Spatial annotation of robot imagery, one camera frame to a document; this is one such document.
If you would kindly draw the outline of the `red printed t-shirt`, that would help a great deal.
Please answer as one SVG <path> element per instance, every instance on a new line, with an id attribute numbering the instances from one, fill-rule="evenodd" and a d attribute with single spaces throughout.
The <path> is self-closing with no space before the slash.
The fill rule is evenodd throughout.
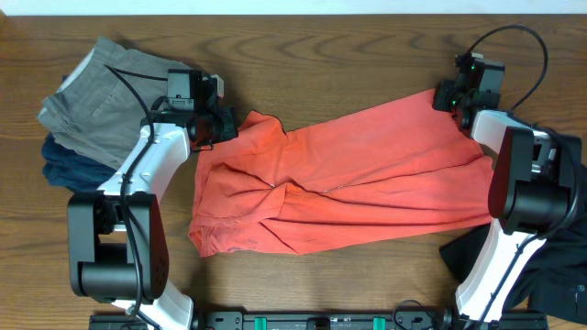
<path id="1" fill-rule="evenodd" d="M 492 162 L 423 91 L 285 131 L 251 112 L 203 152 L 189 237 L 199 253 L 303 255 L 487 224 Z"/>

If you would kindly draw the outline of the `black Sydrogen garment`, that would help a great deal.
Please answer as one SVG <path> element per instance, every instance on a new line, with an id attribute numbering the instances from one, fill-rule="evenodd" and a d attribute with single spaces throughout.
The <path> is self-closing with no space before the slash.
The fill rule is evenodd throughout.
<path id="1" fill-rule="evenodd" d="M 450 273 L 464 281 L 481 252 L 489 226 L 481 225 L 439 249 Z M 550 238 L 527 262 L 504 308 L 528 299 L 532 310 L 569 322 L 586 323 L 586 184 L 570 227 Z"/>

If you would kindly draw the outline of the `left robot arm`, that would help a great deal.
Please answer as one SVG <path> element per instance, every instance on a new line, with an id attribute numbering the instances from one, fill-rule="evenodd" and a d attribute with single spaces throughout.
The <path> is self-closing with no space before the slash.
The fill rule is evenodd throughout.
<path id="1" fill-rule="evenodd" d="M 69 268 L 78 296 L 123 309 L 93 315 L 92 329 L 196 329 L 194 301 L 169 279 L 160 201 L 190 155 L 236 138 L 230 106 L 168 110 L 141 122 L 120 169 L 94 192 L 68 202 Z"/>

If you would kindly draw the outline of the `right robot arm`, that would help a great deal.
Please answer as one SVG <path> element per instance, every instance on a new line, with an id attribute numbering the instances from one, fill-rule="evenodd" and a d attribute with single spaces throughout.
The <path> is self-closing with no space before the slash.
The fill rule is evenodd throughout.
<path id="1" fill-rule="evenodd" d="M 437 87 L 433 107 L 453 115 L 468 138 L 497 155 L 488 194 L 489 233 L 471 272 L 456 291 L 467 329 L 499 322 L 507 295 L 547 239 L 579 209 L 581 140 L 479 108 L 453 81 Z"/>

